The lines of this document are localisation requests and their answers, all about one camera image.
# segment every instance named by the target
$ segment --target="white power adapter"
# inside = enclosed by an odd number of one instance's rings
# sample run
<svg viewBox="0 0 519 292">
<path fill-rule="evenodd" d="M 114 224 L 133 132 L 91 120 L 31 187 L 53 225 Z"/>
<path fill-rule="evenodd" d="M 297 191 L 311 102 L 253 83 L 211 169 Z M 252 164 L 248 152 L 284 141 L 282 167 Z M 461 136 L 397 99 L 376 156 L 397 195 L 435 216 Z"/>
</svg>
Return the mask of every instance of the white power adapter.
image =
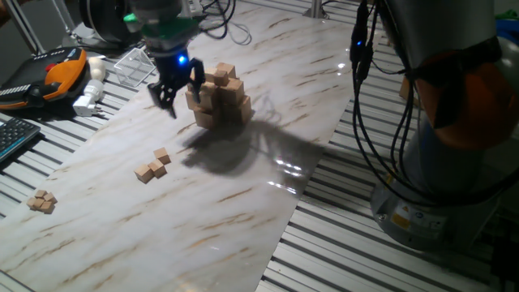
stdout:
<svg viewBox="0 0 519 292">
<path fill-rule="evenodd" d="M 84 88 L 83 96 L 79 97 L 74 105 L 74 111 L 80 117 L 92 117 L 99 114 L 100 109 L 96 107 L 96 101 L 99 101 L 105 85 L 97 79 L 92 79 Z"/>
</svg>

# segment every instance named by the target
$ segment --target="metal pole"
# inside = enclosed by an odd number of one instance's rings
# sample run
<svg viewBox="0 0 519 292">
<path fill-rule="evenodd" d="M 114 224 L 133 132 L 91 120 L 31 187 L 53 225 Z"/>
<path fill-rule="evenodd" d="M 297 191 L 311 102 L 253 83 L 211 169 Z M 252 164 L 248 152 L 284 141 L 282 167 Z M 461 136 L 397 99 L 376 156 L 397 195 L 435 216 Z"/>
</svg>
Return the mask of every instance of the metal pole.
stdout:
<svg viewBox="0 0 519 292">
<path fill-rule="evenodd" d="M 324 15 L 321 10 L 321 6 L 323 5 L 322 0 L 312 0 L 311 1 L 311 8 L 308 9 L 305 13 L 303 13 L 306 17 L 311 18 L 317 18 L 317 19 L 323 19 Z"/>
<path fill-rule="evenodd" d="M 45 49 L 41 45 L 40 40 L 36 37 L 36 34 L 32 30 L 31 24 L 25 18 L 22 8 L 19 6 L 16 0 L 3 0 L 6 4 L 7 13 L 11 16 L 11 19 L 18 28 L 19 33 L 22 35 L 25 43 L 31 52 L 35 55 L 43 54 Z"/>
<path fill-rule="evenodd" d="M 63 0 L 52 0 L 52 3 L 56 11 L 58 11 L 59 17 L 62 19 L 66 33 L 71 34 L 75 29 L 75 25 L 71 14 L 68 12 L 68 8 L 66 8 L 65 2 Z"/>
</svg>

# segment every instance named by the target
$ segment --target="wooden block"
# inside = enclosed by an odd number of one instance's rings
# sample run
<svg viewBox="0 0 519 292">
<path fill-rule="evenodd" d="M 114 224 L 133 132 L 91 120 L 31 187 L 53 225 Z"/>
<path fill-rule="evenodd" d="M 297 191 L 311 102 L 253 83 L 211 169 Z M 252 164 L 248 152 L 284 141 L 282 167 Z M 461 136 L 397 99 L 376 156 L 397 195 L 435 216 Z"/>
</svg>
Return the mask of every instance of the wooden block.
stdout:
<svg viewBox="0 0 519 292">
<path fill-rule="evenodd" d="M 153 151 L 153 154 L 155 155 L 155 158 L 160 160 L 163 165 L 167 165 L 171 162 L 171 159 L 169 159 L 168 152 L 165 150 L 165 148 L 160 148 L 155 151 Z"/>
<path fill-rule="evenodd" d="M 198 127 L 212 130 L 220 124 L 220 109 L 215 109 L 211 112 L 197 106 L 193 112 L 195 113 L 195 120 Z"/>
<path fill-rule="evenodd" d="M 217 69 L 227 72 L 227 75 L 229 76 L 229 78 L 236 79 L 236 68 L 234 67 L 234 65 L 225 64 L 225 63 L 221 62 L 221 63 L 218 63 Z"/>
<path fill-rule="evenodd" d="M 51 214 L 54 211 L 54 203 L 44 202 L 40 207 L 40 211 L 42 211 L 45 214 Z"/>
<path fill-rule="evenodd" d="M 227 86 L 229 83 L 229 75 L 225 71 L 218 70 L 217 73 L 214 74 L 213 83 L 218 86 Z"/>
<path fill-rule="evenodd" d="M 227 86 L 220 87 L 221 100 L 228 105 L 240 105 L 245 96 L 243 81 L 230 79 Z"/>
<path fill-rule="evenodd" d="M 36 210 L 36 208 L 34 207 L 34 203 L 36 203 L 36 198 L 29 198 L 29 200 L 27 201 L 27 206 L 29 206 L 31 210 Z"/>
<path fill-rule="evenodd" d="M 156 159 L 154 162 L 150 163 L 149 168 L 152 169 L 153 174 L 155 174 L 156 178 L 162 177 L 164 174 L 167 174 L 168 172 L 165 170 L 165 166 L 162 164 L 162 162 L 158 159 Z"/>
<path fill-rule="evenodd" d="M 36 194 L 34 195 L 35 198 L 37 199 L 43 199 L 43 197 L 47 195 L 47 191 L 42 191 L 42 190 L 39 190 L 36 192 Z"/>
<path fill-rule="evenodd" d="M 218 72 L 216 68 L 205 69 L 205 82 L 214 83 L 214 75 Z"/>
<path fill-rule="evenodd" d="M 218 87 L 215 84 L 206 82 L 200 87 L 200 103 L 197 104 L 193 99 L 193 88 L 188 86 L 189 91 L 186 92 L 187 108 L 193 110 L 195 106 L 199 106 L 204 110 L 214 110 L 219 106 Z"/>
<path fill-rule="evenodd" d="M 215 84 L 206 82 L 200 87 L 200 103 L 198 104 L 204 110 L 214 110 L 218 108 L 218 87 Z"/>
<path fill-rule="evenodd" d="M 47 195 L 45 195 L 43 197 L 43 200 L 45 200 L 45 202 L 52 202 L 52 204 L 56 204 L 58 202 L 58 200 L 52 193 L 48 193 Z"/>
<path fill-rule="evenodd" d="M 189 110 L 193 110 L 196 106 L 196 102 L 193 99 L 193 93 L 191 91 L 186 91 L 186 101 L 187 101 L 187 108 Z"/>
<path fill-rule="evenodd" d="M 137 178 L 143 183 L 148 183 L 153 178 L 153 170 L 147 165 L 139 166 L 134 172 Z"/>
<path fill-rule="evenodd" d="M 223 105 L 222 108 L 225 120 L 232 124 L 245 125 L 251 119 L 252 108 L 250 97 L 245 97 L 240 106 Z"/>
<path fill-rule="evenodd" d="M 34 201 L 34 205 L 33 207 L 36 209 L 36 210 L 40 210 L 41 208 L 41 205 L 45 202 L 45 200 L 43 199 L 36 199 L 36 201 Z"/>
</svg>

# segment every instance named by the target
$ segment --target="blue led light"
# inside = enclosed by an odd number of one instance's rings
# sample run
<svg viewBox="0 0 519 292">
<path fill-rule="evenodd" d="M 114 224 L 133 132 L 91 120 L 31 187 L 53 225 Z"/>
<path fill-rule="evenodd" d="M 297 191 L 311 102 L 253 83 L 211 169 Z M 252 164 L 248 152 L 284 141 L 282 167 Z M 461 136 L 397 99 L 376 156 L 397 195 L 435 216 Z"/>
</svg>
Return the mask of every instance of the blue led light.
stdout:
<svg viewBox="0 0 519 292">
<path fill-rule="evenodd" d="M 182 65 L 182 64 L 184 64 L 185 62 L 187 62 L 187 58 L 184 57 L 184 56 L 182 56 L 182 55 L 180 55 L 180 57 L 178 57 L 178 63 L 179 63 L 180 65 Z"/>
</svg>

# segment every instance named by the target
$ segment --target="yellow label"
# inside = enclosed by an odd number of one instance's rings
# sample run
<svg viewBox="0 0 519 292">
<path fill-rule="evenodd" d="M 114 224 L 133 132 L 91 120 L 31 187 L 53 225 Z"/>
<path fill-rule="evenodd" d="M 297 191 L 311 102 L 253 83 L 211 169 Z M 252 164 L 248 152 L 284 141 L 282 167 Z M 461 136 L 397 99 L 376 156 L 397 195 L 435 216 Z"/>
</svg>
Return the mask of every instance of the yellow label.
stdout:
<svg viewBox="0 0 519 292">
<path fill-rule="evenodd" d="M 404 217 L 398 215 L 397 213 L 394 213 L 392 215 L 391 221 L 395 223 L 396 225 L 399 225 L 401 228 L 407 230 L 409 226 L 411 225 L 411 221 L 408 219 L 405 219 Z"/>
</svg>

